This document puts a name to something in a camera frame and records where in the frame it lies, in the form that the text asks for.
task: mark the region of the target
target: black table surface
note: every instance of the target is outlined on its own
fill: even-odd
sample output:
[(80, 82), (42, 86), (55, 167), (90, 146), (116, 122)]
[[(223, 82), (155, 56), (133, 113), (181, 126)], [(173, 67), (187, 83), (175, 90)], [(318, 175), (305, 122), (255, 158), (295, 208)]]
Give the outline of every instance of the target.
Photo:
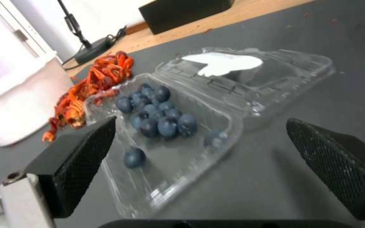
[[(134, 52), (134, 74), (202, 47), (278, 48), (328, 56), (337, 73), (307, 91), (257, 131), (156, 218), (356, 220), (301, 159), (285, 131), (290, 117), (365, 141), (365, 1), (318, 0)], [(0, 148), (0, 181), (46, 146), (47, 127)], [(103, 172), (58, 227), (97, 227), (120, 219)]]

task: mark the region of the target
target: food debris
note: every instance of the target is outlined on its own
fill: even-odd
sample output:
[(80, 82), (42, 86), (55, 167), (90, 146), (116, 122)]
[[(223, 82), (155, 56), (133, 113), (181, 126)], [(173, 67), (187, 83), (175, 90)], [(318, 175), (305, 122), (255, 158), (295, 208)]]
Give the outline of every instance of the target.
[(204, 33), (208, 33), (209, 31), (212, 31), (212, 28), (207, 29)]

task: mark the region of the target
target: black base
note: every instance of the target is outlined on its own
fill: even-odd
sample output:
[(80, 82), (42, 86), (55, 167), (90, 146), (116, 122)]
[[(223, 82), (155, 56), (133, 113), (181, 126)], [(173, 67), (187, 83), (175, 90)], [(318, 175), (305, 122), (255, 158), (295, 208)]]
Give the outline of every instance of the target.
[(96, 42), (91, 44), (91, 48), (84, 48), (80, 52), (78, 52), (74, 58), (78, 64), (83, 64), (91, 59), (101, 55), (106, 50), (110, 49), (111, 42), (106, 37), (97, 40)]

